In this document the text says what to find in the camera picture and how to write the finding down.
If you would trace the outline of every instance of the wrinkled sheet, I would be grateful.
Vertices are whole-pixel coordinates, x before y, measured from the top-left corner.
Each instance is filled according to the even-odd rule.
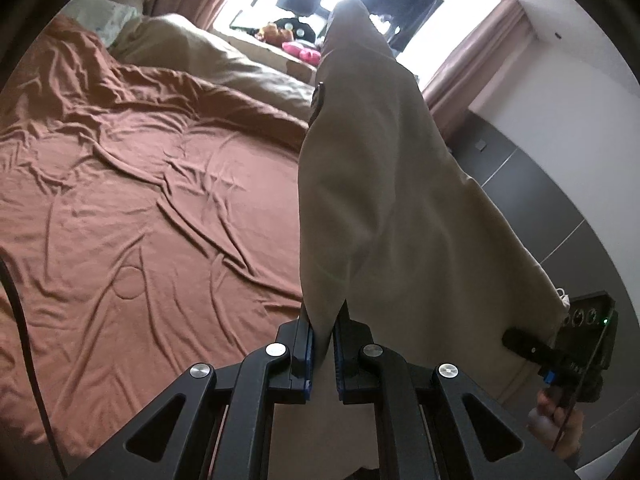
[[[564,316],[553,284],[448,153],[413,75],[359,0],[335,7],[316,81],[324,104],[300,153],[298,195],[317,351],[347,300],[375,342],[417,365],[455,364],[507,400],[536,367],[502,334],[516,326],[552,339]],[[378,465],[373,409],[340,403],[331,355],[310,403],[277,406],[274,420],[272,454],[291,456],[273,466],[278,480],[308,470],[339,480]]]
[[[122,63],[171,68],[238,90],[306,121],[313,87],[250,60],[179,14],[134,18],[111,45]]]
[[[69,468],[192,363],[239,362],[298,315],[305,126],[116,62],[64,17],[20,62],[0,98],[0,251]],[[4,297],[0,433],[20,472],[55,478]]]

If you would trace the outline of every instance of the circular imprint on sheet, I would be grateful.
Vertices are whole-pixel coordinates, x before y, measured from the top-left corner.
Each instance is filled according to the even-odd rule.
[[[133,300],[145,291],[142,271],[136,267],[122,267],[113,280],[113,290],[123,300]]]

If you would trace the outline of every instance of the wall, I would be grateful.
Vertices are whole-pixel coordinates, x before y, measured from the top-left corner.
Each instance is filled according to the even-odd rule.
[[[640,426],[640,100],[537,40],[502,78],[473,103],[453,154],[557,286],[607,290],[620,315],[601,399],[583,407],[585,463]],[[541,386],[510,403],[517,418]]]

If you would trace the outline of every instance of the beige blanket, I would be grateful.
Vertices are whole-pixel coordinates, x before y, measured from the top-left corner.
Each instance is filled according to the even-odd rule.
[[[238,90],[300,120],[309,117],[311,86],[251,61],[222,38],[178,14],[130,20],[110,54],[121,63],[186,72]]]
[[[457,365],[498,400],[535,367],[501,345],[517,326],[549,340],[554,286],[447,152],[413,75],[358,0],[335,9],[317,81],[324,105],[300,154],[300,276],[328,342],[342,302],[376,342],[428,367]],[[377,465],[373,411],[342,406],[333,359],[308,406],[276,412],[270,478],[338,480]]]

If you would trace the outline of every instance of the window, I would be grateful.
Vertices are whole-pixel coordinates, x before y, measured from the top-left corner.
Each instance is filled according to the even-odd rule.
[[[218,29],[234,27],[257,28],[293,13],[279,9],[278,0],[228,0],[214,26]],[[321,0],[316,13],[300,18],[308,23],[316,35],[324,34],[327,20],[340,0]],[[414,34],[404,51],[398,54],[399,63],[418,78],[424,88],[447,56],[478,23],[493,10],[500,0],[439,0],[424,25]],[[371,17],[372,22],[387,37],[393,34],[392,24]]]

